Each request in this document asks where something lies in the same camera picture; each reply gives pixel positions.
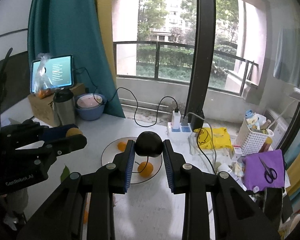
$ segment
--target screw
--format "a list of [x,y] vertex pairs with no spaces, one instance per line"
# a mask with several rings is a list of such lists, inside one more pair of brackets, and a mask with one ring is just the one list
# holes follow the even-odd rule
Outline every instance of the screw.
[[191,169],[192,169],[192,165],[189,164],[189,163],[183,164],[182,167],[183,167],[185,170],[191,170]]
[[70,174],[70,179],[77,179],[77,178],[79,178],[79,173],[73,172]]
[[219,173],[219,176],[223,179],[227,179],[229,177],[229,174],[225,171],[222,171]]
[[108,163],[108,164],[106,165],[106,167],[107,167],[108,170],[113,170],[116,166],[115,166],[114,163]]

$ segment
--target blue bowl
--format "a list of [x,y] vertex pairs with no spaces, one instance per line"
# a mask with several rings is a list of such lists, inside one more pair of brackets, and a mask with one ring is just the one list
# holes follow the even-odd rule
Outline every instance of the blue bowl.
[[77,113],[81,117],[81,119],[83,119],[85,121],[93,121],[93,120],[96,120],[96,119],[100,118],[100,116],[103,114],[103,110],[105,109],[105,104],[107,102],[107,99],[105,98],[105,96],[103,96],[101,94],[95,94],[95,95],[98,95],[102,98],[102,105],[99,105],[99,106],[96,106],[96,107],[91,107],[91,108],[79,107],[77,105],[77,100],[80,97],[86,96],[86,95],[93,95],[93,93],[78,96],[75,99],[75,108],[77,110]]

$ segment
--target towel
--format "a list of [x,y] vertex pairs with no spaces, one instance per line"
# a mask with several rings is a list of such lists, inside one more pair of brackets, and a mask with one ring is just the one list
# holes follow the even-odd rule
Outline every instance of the towel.
[[297,87],[300,85],[299,28],[280,31],[273,76]]
[[[265,179],[265,168],[260,159],[265,162],[269,168],[273,168],[277,172],[277,179],[269,184]],[[280,188],[284,187],[284,165],[282,151],[275,150],[264,153],[255,153],[247,155],[243,161],[245,162],[244,182],[247,190],[253,190],[255,186],[259,190],[265,190],[266,187]]]

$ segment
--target stainless steel thermos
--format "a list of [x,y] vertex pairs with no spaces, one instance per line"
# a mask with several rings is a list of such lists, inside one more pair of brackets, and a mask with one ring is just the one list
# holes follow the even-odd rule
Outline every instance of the stainless steel thermos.
[[52,109],[56,126],[75,124],[74,95],[70,89],[65,88],[54,94]]

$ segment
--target purple cloth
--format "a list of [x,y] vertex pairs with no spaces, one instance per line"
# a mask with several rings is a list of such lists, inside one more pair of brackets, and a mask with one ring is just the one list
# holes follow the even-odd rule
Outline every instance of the purple cloth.
[[[265,168],[263,167],[259,157],[269,168],[273,168],[277,172],[278,177],[271,184],[269,184],[265,179]],[[281,150],[247,155],[243,161],[245,162],[243,184],[248,190],[253,190],[255,186],[258,186],[260,191],[264,190],[266,187],[284,187],[285,172]]]

